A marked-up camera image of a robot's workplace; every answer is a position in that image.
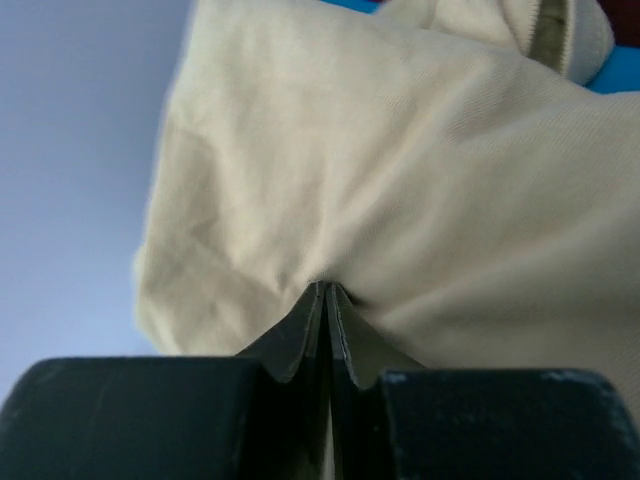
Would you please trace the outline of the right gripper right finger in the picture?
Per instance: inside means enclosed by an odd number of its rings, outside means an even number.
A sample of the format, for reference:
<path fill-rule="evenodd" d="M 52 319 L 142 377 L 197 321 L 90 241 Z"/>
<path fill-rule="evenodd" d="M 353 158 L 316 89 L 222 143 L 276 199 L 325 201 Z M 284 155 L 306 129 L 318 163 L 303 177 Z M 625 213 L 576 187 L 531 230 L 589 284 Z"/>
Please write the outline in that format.
<path fill-rule="evenodd" d="M 639 436 L 618 392 L 579 369 L 355 373 L 344 290 L 325 294 L 339 479 L 635 479 Z"/>

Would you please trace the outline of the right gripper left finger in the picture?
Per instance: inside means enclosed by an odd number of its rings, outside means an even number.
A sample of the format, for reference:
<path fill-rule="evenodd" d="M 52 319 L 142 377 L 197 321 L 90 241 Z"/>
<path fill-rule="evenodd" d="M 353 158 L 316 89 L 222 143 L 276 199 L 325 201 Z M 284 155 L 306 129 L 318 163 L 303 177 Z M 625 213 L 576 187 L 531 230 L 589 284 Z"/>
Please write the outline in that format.
<path fill-rule="evenodd" d="M 55 358 L 1 410 L 5 479 L 319 479 L 326 287 L 231 357 Z"/>

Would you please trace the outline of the beige polo shirt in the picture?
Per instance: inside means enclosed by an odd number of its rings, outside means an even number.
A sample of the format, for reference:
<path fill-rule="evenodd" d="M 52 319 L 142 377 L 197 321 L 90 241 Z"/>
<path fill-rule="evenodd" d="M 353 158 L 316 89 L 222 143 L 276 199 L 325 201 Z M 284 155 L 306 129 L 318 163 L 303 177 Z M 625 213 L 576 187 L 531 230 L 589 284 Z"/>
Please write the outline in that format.
<path fill-rule="evenodd" d="M 341 287 L 355 373 L 579 369 L 639 428 L 639 97 L 596 1 L 198 1 L 134 263 L 164 357 Z"/>

